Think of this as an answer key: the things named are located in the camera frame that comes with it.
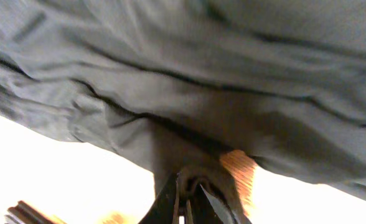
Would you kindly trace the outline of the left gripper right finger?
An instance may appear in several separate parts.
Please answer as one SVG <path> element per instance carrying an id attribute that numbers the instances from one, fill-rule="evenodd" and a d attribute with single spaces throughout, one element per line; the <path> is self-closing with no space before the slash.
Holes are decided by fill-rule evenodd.
<path id="1" fill-rule="evenodd" d="M 198 186 L 198 223 L 200 224 L 251 224 L 247 217 L 243 221 L 203 185 Z"/>

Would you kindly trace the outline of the black t-shirt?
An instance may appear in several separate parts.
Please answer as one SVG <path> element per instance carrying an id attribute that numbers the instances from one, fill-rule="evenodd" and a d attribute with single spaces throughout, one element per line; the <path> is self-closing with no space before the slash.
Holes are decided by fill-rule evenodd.
<path id="1" fill-rule="evenodd" d="M 366 200 L 366 1 L 0 1 L 0 114 L 234 212 L 234 149 Z"/>

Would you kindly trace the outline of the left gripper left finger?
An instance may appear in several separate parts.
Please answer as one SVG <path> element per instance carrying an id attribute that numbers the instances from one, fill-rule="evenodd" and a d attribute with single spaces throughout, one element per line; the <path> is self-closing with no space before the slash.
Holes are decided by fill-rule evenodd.
<path id="1" fill-rule="evenodd" d="M 139 224 L 176 224 L 179 219 L 177 175 L 171 175 Z"/>

